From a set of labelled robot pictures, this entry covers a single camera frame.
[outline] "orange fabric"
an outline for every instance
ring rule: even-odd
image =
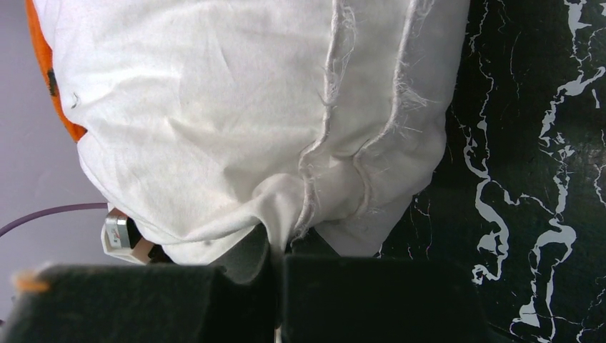
[[[86,133],[86,129],[70,122],[65,117],[63,109],[61,109],[61,98],[59,97],[59,89],[57,89],[53,72],[53,51],[46,43],[46,40],[44,40],[44,36],[42,36],[40,21],[38,20],[38,14],[34,8],[34,0],[25,0],[25,11],[27,13],[27,24],[29,25],[31,42],[34,45],[34,53],[36,54],[36,59],[38,59],[38,65],[40,66],[40,71],[42,72],[44,81],[51,92],[51,100],[53,101],[55,111],[59,115],[59,118],[63,122],[63,125],[71,135],[72,139],[74,139],[74,141],[78,141]]]

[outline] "black mark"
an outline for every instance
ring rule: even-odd
[[[80,105],[80,97],[76,93],[73,93],[72,95],[74,96],[74,104],[71,105],[71,109],[75,109],[76,106]]]
[[[59,93],[57,91],[55,72],[53,69],[49,69],[46,75],[49,77],[49,91],[51,92],[51,96],[58,96]]]

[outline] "orange object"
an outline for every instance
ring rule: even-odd
[[[19,292],[42,293],[51,289],[48,282],[40,281],[33,272],[20,273],[13,279],[13,284]]]
[[[59,118],[63,122],[63,125],[71,135],[74,141],[80,140],[86,133],[86,129],[82,126],[76,125],[70,122],[61,109],[61,98],[59,96],[59,89],[57,88],[54,72],[53,72],[53,51],[51,47],[46,43],[42,30],[40,29],[40,21],[38,20],[38,14],[34,8],[34,0],[25,0],[25,11],[27,14],[27,24],[29,25],[29,34],[31,36],[31,43],[34,45],[34,53],[42,72],[42,77],[46,82],[51,93],[51,100],[55,107],[55,111],[59,115]]]

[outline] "gray wall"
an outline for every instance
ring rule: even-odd
[[[104,198],[80,170],[31,47],[22,0],[0,1],[0,226],[26,214]],[[37,219],[0,238],[0,319],[14,295],[10,276],[44,262],[119,263],[106,257],[102,210]]]

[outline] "stitched seam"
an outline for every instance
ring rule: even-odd
[[[358,209],[354,213],[353,217],[358,217],[364,214],[369,206],[370,199],[372,196],[372,188],[370,186],[370,178],[368,175],[368,171],[362,165],[362,157],[364,154],[372,148],[377,142],[381,141],[383,138],[387,136],[390,131],[393,131],[396,127],[396,120],[400,115],[399,112],[399,104],[401,102],[402,92],[400,91],[400,80],[404,76],[404,66],[402,65],[402,60],[404,59],[404,54],[406,52],[406,48],[409,42],[410,33],[412,31],[413,23],[414,23],[414,13],[416,12],[417,5],[419,0],[411,0],[408,5],[408,9],[406,11],[406,19],[404,21],[404,26],[402,28],[402,39],[399,43],[398,53],[397,53],[397,63],[394,68],[394,78],[393,78],[393,99],[392,99],[392,111],[389,115],[387,123],[381,130],[381,132],[376,135],[374,138],[366,141],[362,145],[362,147],[358,150],[358,152],[353,157],[353,165],[354,168],[358,171],[358,174],[362,178],[362,183],[364,184],[364,197],[362,199],[362,203],[358,206]]]
[[[318,196],[315,188],[314,177],[312,176],[313,168],[310,160],[314,153],[319,150],[321,145],[326,142],[330,133],[330,119],[334,113],[336,100],[339,96],[339,88],[343,81],[349,57],[351,56],[353,47],[355,45],[354,23],[355,17],[353,11],[351,8],[346,6],[345,0],[333,0],[331,41],[326,60],[326,69],[324,71],[324,94],[321,95],[322,103],[324,105],[322,133],[312,144],[303,150],[299,157],[298,171],[304,182],[304,197],[301,213],[299,214],[297,223],[294,225],[295,237],[302,237],[305,235],[317,210]],[[342,59],[338,59],[338,43],[342,40],[345,29],[352,29],[352,48],[343,56]]]

